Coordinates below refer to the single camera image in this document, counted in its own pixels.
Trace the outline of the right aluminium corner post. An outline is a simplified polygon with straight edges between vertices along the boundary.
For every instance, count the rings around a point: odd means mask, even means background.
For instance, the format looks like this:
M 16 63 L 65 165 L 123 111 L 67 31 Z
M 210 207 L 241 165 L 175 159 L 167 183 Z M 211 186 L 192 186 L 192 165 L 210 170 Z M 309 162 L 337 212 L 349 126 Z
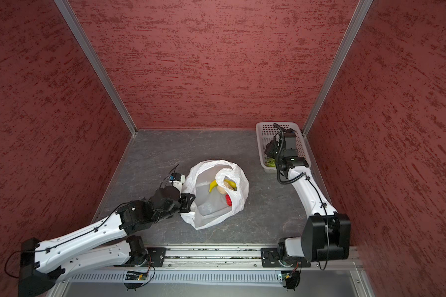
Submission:
M 327 76 L 322 84 L 322 87 L 318 93 L 318 96 L 314 102 L 314 105 L 309 113 L 307 121 L 303 127 L 302 135 L 307 139 L 309 132 L 317 118 L 319 111 L 321 110 L 323 103 L 341 69 L 344 60 L 349 53 L 349 50 L 355 40 L 356 35 L 361 28 L 365 17 L 367 16 L 373 0 L 360 0 L 355 8 L 354 14 L 348 24 L 348 27 L 344 33 L 343 39 L 339 44 L 337 52 L 334 56 L 333 62 L 328 70 Z

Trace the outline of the yellow banana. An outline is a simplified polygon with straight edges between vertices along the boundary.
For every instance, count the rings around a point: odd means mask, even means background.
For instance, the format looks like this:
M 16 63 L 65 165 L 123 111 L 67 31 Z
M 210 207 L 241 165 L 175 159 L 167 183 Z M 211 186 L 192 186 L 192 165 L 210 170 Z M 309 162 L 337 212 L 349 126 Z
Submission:
M 209 185 L 209 192 L 211 193 L 214 188 L 218 187 L 218 183 L 216 180 L 212 181 Z

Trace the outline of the white plastic bag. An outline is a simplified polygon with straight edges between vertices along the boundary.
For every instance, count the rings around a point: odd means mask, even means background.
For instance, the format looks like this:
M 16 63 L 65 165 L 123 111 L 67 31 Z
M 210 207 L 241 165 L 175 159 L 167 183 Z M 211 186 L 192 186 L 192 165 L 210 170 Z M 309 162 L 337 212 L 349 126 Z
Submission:
M 225 179 L 235 182 L 237 190 L 226 186 Z M 232 200 L 231 207 L 217 188 L 209 192 L 209 185 L 214 180 L 226 189 Z M 190 212 L 180 214 L 181 218 L 195 230 L 202 230 L 220 224 L 244 209 L 249 196 L 249 181 L 237 164 L 226 160 L 207 160 L 191 168 L 185 177 L 182 193 L 194 194 L 196 199 Z

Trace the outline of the left aluminium corner post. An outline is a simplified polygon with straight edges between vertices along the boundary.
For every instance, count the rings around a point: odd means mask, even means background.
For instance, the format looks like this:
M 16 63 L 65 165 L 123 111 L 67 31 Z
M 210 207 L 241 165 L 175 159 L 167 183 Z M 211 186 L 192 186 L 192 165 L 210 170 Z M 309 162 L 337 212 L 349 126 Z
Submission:
M 135 137 L 138 132 L 138 128 L 135 125 L 131 115 L 129 114 L 124 102 L 122 101 L 118 91 L 116 90 L 112 80 L 110 79 L 104 65 L 100 61 L 97 53 L 95 52 L 90 40 L 81 24 L 78 21 L 69 1 L 66 0 L 54 0 L 59 12 L 63 16 L 65 22 L 67 23 L 69 29 L 72 31 L 75 39 L 77 40 L 79 46 L 87 57 L 90 65 L 92 66 L 94 72 L 97 74 L 100 82 L 102 83 L 104 89 L 108 93 L 111 101 L 115 105 L 118 113 L 120 114 L 122 120 L 125 122 L 127 128 L 129 129 L 131 135 Z

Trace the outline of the pale peach fruit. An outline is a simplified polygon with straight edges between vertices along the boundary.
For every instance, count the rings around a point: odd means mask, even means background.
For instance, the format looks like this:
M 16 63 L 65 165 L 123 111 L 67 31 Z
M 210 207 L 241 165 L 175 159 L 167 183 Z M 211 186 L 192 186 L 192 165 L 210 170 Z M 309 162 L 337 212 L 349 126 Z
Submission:
M 227 194 L 226 189 L 225 189 L 224 187 L 222 187 L 222 186 L 217 186 L 217 190 L 218 190 L 218 192 L 221 193 L 222 195 L 226 195 L 226 194 Z

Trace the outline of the black mounting plate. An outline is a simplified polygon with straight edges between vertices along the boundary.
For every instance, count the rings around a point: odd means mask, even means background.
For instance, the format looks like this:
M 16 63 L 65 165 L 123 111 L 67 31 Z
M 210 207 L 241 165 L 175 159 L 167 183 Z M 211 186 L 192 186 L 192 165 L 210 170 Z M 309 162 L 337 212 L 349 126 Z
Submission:
M 261 252 L 261 263 L 265 268 L 269 267 L 281 267 L 287 269 L 294 268 L 309 268 L 311 263 L 309 263 L 303 257 L 288 256 L 284 246 L 278 247 L 263 247 Z
M 167 249 L 162 247 L 132 249 L 129 253 L 130 258 L 116 267 L 162 267 L 166 252 Z

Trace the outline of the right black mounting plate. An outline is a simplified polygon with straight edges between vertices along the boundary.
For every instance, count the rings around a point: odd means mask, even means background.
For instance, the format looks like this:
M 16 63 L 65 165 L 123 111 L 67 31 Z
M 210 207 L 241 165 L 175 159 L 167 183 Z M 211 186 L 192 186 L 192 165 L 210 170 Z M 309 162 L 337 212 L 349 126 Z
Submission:
M 309 268 L 311 263 L 309 263 L 303 257 L 288 256 L 284 246 L 278 247 L 263 247 L 261 252 L 261 263 L 265 268 L 269 267 L 281 267 L 287 269 L 294 268 Z

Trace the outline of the red apple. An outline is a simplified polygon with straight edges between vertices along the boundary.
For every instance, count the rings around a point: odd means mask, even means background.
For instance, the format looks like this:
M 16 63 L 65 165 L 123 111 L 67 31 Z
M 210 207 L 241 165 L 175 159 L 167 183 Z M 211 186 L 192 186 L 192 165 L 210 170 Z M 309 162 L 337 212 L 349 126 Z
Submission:
M 228 206 L 232 206 L 232 200 L 228 194 L 225 195 L 225 200 Z

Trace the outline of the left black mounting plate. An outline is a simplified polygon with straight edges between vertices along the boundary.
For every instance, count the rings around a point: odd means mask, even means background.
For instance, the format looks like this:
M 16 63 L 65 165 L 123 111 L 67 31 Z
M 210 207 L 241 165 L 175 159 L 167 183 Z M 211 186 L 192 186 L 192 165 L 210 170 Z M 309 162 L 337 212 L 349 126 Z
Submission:
M 130 258 L 116 267 L 162 267 L 166 252 L 167 249 L 162 247 L 132 249 L 129 253 Z

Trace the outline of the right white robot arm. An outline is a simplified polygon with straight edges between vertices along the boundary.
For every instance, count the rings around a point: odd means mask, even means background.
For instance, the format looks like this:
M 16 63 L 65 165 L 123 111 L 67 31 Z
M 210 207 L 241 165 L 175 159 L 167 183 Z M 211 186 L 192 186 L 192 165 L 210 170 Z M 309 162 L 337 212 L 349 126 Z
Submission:
M 298 156 L 295 142 L 276 136 L 265 154 L 275 160 L 278 183 L 296 190 L 307 217 L 301 236 L 279 241 L 279 261 L 285 266 L 316 262 L 324 270 L 329 261 L 347 259 L 351 221 L 322 194 L 307 161 Z

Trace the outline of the yellow green pear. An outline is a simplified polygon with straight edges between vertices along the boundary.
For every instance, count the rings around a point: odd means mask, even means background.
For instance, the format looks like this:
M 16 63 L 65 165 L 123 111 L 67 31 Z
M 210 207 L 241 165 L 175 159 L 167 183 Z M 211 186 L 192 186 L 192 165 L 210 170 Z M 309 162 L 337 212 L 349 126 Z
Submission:
M 224 184 L 225 184 L 226 186 L 228 186 L 228 187 L 231 187 L 234 191 L 237 190 L 237 185 L 236 185 L 236 183 L 233 182 L 233 181 L 231 181 L 231 180 L 229 180 L 229 179 L 225 179 L 225 180 L 224 180 Z

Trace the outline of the aluminium corner post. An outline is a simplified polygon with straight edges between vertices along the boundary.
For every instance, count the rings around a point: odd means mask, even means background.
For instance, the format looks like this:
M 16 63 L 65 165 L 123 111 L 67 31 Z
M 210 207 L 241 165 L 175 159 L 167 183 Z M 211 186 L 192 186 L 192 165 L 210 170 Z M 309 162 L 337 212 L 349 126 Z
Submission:
M 309 113 L 307 121 L 303 127 L 302 135 L 307 139 L 309 132 L 317 118 L 319 111 L 321 110 L 323 103 L 341 69 L 344 60 L 349 53 L 349 50 L 355 40 L 356 35 L 361 28 L 365 17 L 367 16 L 373 0 L 360 0 L 355 8 L 354 14 L 348 24 L 348 27 L 344 33 L 343 39 L 339 44 L 337 52 L 334 56 L 333 62 L 328 70 L 327 76 L 322 84 L 322 87 L 318 93 L 318 96 L 314 102 L 314 105 Z
M 108 93 L 111 101 L 115 105 L 118 113 L 120 114 L 122 120 L 125 122 L 127 128 L 129 129 L 131 135 L 135 137 L 138 132 L 138 128 L 135 125 L 131 115 L 129 114 L 124 102 L 122 101 L 118 91 L 116 90 L 112 80 L 110 79 L 104 65 L 100 61 L 97 53 L 95 52 L 90 40 L 81 24 L 78 21 L 69 1 L 66 0 L 54 0 L 59 12 L 63 16 L 65 22 L 67 23 L 69 29 L 72 31 L 75 39 L 77 40 L 79 46 L 87 57 L 90 65 L 92 66 L 94 72 L 97 74 L 100 82 L 102 83 L 104 89 Z

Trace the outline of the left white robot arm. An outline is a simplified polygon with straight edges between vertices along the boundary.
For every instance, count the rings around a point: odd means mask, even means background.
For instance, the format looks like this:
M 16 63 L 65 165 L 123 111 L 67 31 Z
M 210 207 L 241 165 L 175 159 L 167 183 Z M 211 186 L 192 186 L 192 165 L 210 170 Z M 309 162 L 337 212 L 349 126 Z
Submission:
M 37 297 L 58 282 L 104 267 L 149 270 L 158 258 L 136 233 L 174 214 L 188 213 L 195 199 L 195 195 L 182 193 L 176 186 L 166 186 L 157 189 L 150 199 L 122 203 L 101 221 L 70 234 L 47 241 L 24 241 L 18 251 L 18 295 Z

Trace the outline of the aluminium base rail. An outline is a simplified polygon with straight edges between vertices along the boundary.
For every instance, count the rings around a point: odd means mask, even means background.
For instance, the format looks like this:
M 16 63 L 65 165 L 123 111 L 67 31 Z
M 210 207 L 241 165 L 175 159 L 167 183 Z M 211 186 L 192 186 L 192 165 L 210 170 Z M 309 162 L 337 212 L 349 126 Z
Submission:
M 164 270 L 292 270 L 281 267 L 265 268 L 261 263 L 261 248 L 277 248 L 278 245 L 169 245 L 155 246 L 166 248 Z M 130 258 L 130 247 L 126 242 L 104 246 L 85 252 L 79 256 L 71 257 L 60 265 L 67 273 L 83 273 L 101 269 L 123 269 L 131 271 L 148 271 L 155 267 L 116 267 Z M 349 257 L 345 260 L 329 261 L 327 269 L 349 269 L 361 267 L 359 253 L 356 247 L 349 249 Z M 319 269 L 316 262 L 311 267 L 302 269 Z

